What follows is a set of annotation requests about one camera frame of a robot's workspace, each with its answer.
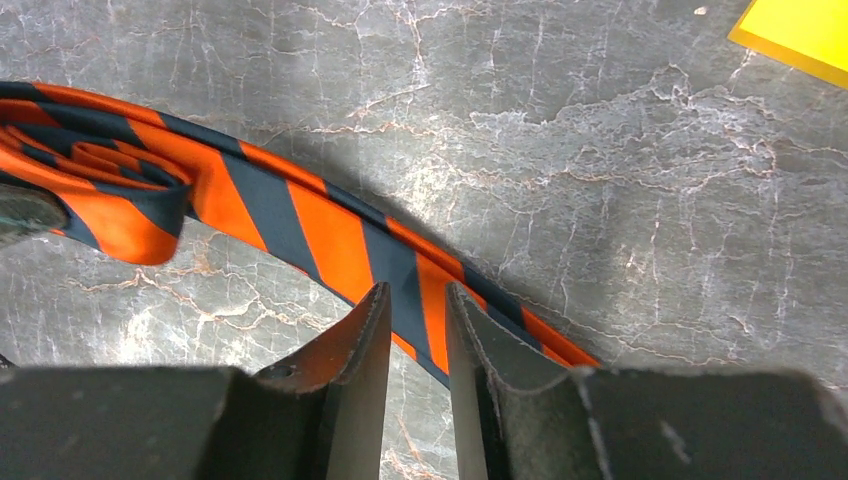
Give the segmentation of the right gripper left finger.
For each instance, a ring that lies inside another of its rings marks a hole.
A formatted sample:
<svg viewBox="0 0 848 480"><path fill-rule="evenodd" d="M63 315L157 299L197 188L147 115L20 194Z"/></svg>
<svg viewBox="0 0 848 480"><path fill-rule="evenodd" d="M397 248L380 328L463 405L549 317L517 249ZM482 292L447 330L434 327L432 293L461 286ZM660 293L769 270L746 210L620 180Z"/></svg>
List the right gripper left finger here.
<svg viewBox="0 0 848 480"><path fill-rule="evenodd" d="M255 374L233 367L10 368L5 479L375 479L391 298Z"/></svg>

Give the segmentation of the orange navy striped tie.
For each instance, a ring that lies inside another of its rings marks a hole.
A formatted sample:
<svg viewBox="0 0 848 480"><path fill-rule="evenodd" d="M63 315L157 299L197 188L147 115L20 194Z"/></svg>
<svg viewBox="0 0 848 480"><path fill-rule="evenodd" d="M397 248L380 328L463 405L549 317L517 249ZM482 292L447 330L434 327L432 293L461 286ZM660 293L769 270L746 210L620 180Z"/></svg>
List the orange navy striped tie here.
<svg viewBox="0 0 848 480"><path fill-rule="evenodd" d="M390 287L394 341L448 379L446 295L458 282L498 324L566 366L593 359L451 254L290 161L139 105L44 83L1 85L1 180L52 195L57 233L158 265L194 218L302 271L348 303Z"/></svg>

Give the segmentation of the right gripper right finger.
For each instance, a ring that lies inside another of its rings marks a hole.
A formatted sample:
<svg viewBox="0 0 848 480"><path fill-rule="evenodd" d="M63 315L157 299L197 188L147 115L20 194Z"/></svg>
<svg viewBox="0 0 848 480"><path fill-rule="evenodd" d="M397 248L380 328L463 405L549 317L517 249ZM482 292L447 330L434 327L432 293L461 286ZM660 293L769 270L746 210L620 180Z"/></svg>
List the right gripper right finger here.
<svg viewBox="0 0 848 480"><path fill-rule="evenodd" d="M563 367L446 290L463 479L843 479L847 414L792 369Z"/></svg>

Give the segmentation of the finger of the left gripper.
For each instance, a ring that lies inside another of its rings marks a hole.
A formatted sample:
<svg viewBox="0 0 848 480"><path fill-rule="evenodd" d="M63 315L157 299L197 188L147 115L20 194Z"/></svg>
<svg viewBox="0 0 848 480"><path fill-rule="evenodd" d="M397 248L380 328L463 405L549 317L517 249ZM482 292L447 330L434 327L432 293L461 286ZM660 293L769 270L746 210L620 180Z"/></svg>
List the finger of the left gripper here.
<svg viewBox="0 0 848 480"><path fill-rule="evenodd" d="M66 226L69 216L50 194L36 189L1 185L1 247Z"/></svg>

